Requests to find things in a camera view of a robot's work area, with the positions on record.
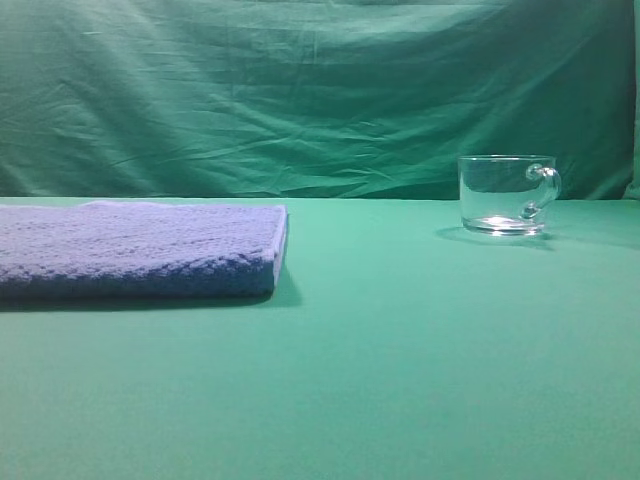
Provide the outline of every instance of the clear glass cup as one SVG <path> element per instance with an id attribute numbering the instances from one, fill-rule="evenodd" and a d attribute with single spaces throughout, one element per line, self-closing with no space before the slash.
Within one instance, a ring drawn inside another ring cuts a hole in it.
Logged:
<path id="1" fill-rule="evenodd" d="M 553 157 L 476 155 L 458 160 L 462 224 L 494 235 L 535 235 L 560 194 Z"/>

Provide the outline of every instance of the green table surface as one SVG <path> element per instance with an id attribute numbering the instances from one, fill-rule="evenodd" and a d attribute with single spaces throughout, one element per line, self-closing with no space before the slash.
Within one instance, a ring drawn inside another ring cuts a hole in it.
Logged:
<path id="1" fill-rule="evenodd" d="M 640 202 L 242 202 L 289 207 L 269 299 L 3 306 L 0 479 L 640 478 Z"/>

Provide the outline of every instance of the folded towel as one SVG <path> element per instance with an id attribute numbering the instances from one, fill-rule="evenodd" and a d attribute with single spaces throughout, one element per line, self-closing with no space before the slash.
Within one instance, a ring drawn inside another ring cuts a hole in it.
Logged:
<path id="1" fill-rule="evenodd" d="M 284 206 L 0 207 L 0 298 L 272 292 Z"/>

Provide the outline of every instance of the glass base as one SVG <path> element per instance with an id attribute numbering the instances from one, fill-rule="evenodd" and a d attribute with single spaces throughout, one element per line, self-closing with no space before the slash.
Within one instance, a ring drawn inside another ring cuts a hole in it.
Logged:
<path id="1" fill-rule="evenodd" d="M 537 235 L 544 228 L 543 223 L 532 223 L 519 218 L 502 216 L 483 218 L 463 218 L 462 225 L 472 232 L 486 233 L 495 236 Z"/>

